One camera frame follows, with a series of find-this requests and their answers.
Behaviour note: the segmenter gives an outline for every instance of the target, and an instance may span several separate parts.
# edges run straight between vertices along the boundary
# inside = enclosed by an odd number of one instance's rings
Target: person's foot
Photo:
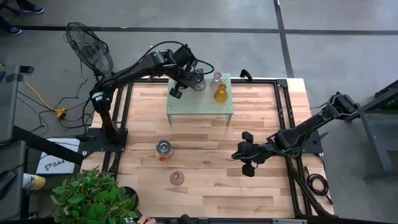
[[[6,32],[10,35],[19,35],[22,33],[22,30],[16,26],[13,26],[10,29],[6,29]]]
[[[20,4],[19,7],[22,12],[26,13],[41,14],[44,12],[44,9],[42,7],[36,6],[35,4],[32,4],[28,1],[24,4]]]

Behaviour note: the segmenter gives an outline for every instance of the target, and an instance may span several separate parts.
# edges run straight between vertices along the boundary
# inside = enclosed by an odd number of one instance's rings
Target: table leg
[[[227,115],[225,115],[225,117],[226,117],[226,125],[228,126],[230,124],[230,122],[231,122],[232,115],[231,114],[227,114]]]
[[[171,115],[167,115],[167,119],[169,120],[169,124],[173,124],[173,117]]]

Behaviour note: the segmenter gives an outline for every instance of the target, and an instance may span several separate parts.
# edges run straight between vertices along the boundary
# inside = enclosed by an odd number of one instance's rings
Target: wood grain
[[[311,116],[302,79],[288,79],[289,93],[296,124]],[[153,217],[293,217],[292,199],[286,164],[281,157],[272,157],[256,169],[256,176],[245,177],[242,163],[231,159],[241,133],[249,131],[256,142],[279,127],[272,85],[234,84],[232,89],[234,115],[225,126],[224,116],[174,116],[169,125],[165,113],[167,84],[135,83],[127,121],[129,136],[122,155],[118,181],[120,186],[134,188],[140,197],[139,209]],[[282,100],[284,114],[287,114]],[[119,120],[123,103],[119,110]],[[95,114],[94,127],[101,126]],[[174,156],[160,162],[155,145],[161,139],[171,141]],[[82,169],[102,164],[103,152],[84,160]],[[305,155],[303,163],[310,172],[325,175],[317,157]],[[179,170],[185,181],[176,187],[170,174]],[[298,189],[300,207],[303,198]],[[333,213],[324,197],[317,197]]]

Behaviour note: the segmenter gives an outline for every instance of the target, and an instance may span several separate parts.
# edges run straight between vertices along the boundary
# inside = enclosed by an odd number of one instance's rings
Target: gray floor
[[[80,21],[89,26],[252,28],[277,29],[272,0],[35,0],[46,9],[43,15],[1,14],[15,24],[64,26]],[[396,30],[398,2],[395,0],[280,0],[286,29]],[[242,68],[255,77],[286,77],[279,34],[188,33],[188,32],[97,32],[108,43],[115,70],[137,60],[154,43],[179,40],[190,45],[198,58],[217,70],[238,76]],[[397,79],[397,35],[287,35],[294,76],[304,78],[311,106],[325,102],[336,91],[365,103],[372,95]],[[176,49],[176,46],[165,48]],[[79,84],[79,60],[63,32],[29,31],[18,37],[0,33],[0,62],[31,65],[35,73],[25,77],[51,104],[73,96]],[[89,78],[79,99],[66,100],[63,107],[86,100],[95,80]],[[21,85],[20,91],[33,96]],[[38,105],[27,102],[37,111]],[[39,125],[37,115],[19,102],[17,123],[26,129]],[[81,115],[81,107],[68,113]],[[80,134],[82,129],[60,127],[54,115],[44,119],[50,131],[44,136]],[[68,123],[70,126],[80,122]],[[398,181],[365,183],[362,176],[379,169],[359,120],[348,125],[334,121],[322,131],[326,174],[337,215],[345,218],[398,222]],[[32,200],[35,207],[36,198]],[[47,207],[38,207],[47,215]]]

